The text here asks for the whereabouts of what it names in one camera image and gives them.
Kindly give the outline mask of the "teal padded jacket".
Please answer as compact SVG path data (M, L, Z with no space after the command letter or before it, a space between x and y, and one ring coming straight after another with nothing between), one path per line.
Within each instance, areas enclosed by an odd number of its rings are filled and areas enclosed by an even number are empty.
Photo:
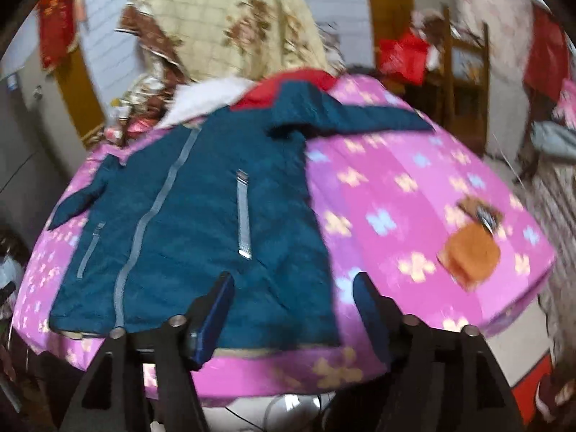
M49 314L57 333L151 330L235 283L219 338L225 349L335 346L329 253L307 188L315 136L428 132L419 114L339 103L285 81L264 109L222 108L179 126L126 160L107 155L50 226L88 220Z

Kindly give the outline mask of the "orange brown pouch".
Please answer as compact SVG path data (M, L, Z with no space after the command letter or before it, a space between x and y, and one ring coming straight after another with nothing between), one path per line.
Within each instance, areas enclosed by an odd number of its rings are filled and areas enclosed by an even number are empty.
M471 292L491 277L500 261L496 234L504 215L470 195L457 202L457 209L471 220L447 238L437 259L463 290Z

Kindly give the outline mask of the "pink floral bed sheet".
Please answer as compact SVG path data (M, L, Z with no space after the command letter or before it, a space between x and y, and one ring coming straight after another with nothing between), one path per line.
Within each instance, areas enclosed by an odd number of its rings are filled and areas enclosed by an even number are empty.
M254 358L219 355L193 377L203 399L315 394L380 374L384 368L352 304L351 279L359 270L428 325L473 324L488 337L517 319L551 272L554 248L517 195L442 130L315 139L307 158L312 206L334 272L341 345ZM457 207L467 194L504 215L496 234L500 262L472 291L437 259L447 237L467 222Z

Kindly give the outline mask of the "grey refrigerator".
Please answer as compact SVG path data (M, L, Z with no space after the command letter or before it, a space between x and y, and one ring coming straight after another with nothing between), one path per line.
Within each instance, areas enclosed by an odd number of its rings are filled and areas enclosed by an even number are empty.
M21 80L1 80L1 223L31 250L66 188L66 180L24 102Z

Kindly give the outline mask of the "white pillow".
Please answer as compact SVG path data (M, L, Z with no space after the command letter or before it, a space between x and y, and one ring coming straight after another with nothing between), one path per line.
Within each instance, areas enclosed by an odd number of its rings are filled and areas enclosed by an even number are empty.
M241 77L215 78L188 85L178 85L174 96L155 130L166 130L197 117L230 106L257 85Z

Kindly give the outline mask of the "red shopping bag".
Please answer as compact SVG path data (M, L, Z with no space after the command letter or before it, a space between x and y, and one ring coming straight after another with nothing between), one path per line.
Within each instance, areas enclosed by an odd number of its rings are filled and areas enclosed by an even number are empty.
M378 69L396 82L421 86L426 77L429 43L406 30L398 39L381 39Z

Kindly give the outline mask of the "cream floral quilt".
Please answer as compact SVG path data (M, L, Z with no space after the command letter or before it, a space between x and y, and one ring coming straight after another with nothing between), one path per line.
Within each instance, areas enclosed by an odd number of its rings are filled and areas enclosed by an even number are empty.
M330 68L306 0L128 0L117 29L192 81Z

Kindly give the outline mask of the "red wall hanging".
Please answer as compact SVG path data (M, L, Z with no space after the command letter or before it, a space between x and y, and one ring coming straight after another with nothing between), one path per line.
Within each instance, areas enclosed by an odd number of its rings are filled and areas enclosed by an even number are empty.
M75 0L39 0L36 5L44 72L52 72L77 46L74 6Z

